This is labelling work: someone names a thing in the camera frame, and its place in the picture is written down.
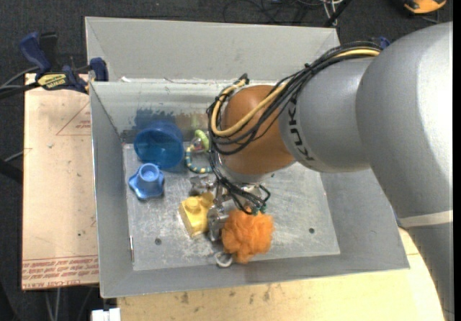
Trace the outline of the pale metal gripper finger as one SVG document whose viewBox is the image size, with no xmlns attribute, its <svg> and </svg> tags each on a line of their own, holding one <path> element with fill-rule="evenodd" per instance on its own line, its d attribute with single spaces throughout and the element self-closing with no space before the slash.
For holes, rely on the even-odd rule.
<svg viewBox="0 0 461 321">
<path fill-rule="evenodd" d="M 224 207 L 216 204 L 209 208 L 207 213 L 208 237 L 212 242 L 220 239 L 222 229 L 229 217 L 228 211 Z"/>
<path fill-rule="evenodd" d="M 213 191 L 217 184 L 214 176 L 193 176 L 189 179 L 191 183 L 190 195 L 201 195 L 208 191 Z"/>
</svg>

